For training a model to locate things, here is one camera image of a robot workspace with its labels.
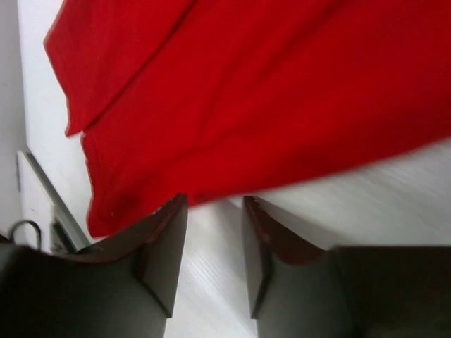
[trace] red towel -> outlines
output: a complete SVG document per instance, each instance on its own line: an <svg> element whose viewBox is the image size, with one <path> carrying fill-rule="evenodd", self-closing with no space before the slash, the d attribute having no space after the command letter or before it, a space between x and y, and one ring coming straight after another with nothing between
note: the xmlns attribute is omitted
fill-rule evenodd
<svg viewBox="0 0 451 338"><path fill-rule="evenodd" d="M66 0L45 47L94 237L451 134L450 0Z"/></svg>

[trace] black wire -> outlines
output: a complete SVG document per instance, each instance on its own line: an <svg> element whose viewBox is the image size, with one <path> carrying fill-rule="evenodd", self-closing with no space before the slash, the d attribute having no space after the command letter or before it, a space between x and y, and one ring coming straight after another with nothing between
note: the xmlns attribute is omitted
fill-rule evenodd
<svg viewBox="0 0 451 338"><path fill-rule="evenodd" d="M9 228L8 238L12 242L16 242L14 240L14 234L16 233L16 230L19 227L21 227L21 226L23 226L25 224L30 224L33 227L33 229L35 229L37 249L41 250L41 248L42 248L42 232L41 232L41 228L39 227L39 225L36 222L33 222L32 220L19 220L18 222L13 223L12 226Z"/></svg>

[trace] red cloth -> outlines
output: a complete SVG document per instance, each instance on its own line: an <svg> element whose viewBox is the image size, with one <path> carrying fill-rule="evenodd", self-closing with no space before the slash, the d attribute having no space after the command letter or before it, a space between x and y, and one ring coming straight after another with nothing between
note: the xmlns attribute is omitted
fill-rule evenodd
<svg viewBox="0 0 451 338"><path fill-rule="evenodd" d="M66 0L45 47L94 237L451 134L449 0Z"/></svg>

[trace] black cable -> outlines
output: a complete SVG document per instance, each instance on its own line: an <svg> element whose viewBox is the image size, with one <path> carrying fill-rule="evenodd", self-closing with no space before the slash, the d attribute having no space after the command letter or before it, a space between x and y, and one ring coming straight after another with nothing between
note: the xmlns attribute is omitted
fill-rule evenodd
<svg viewBox="0 0 451 338"><path fill-rule="evenodd" d="M36 242L37 242L37 250L41 250L42 248L42 232L41 232L41 228L39 227L39 225L36 222L33 222L32 220L19 220L18 222L15 222L12 224L12 226L9 228L8 231L8 238L12 241L12 242L16 242L14 240L14 234L16 233L16 230L25 225L25 224L30 224L33 229L35 229L36 232Z"/></svg>

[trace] gray wall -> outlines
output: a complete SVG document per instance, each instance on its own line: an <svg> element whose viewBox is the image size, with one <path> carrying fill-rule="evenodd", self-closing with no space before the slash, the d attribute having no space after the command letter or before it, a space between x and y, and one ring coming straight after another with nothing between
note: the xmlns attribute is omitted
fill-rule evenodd
<svg viewBox="0 0 451 338"><path fill-rule="evenodd" d="M22 215L16 151L25 149L17 1L0 1L0 232Z"/></svg>

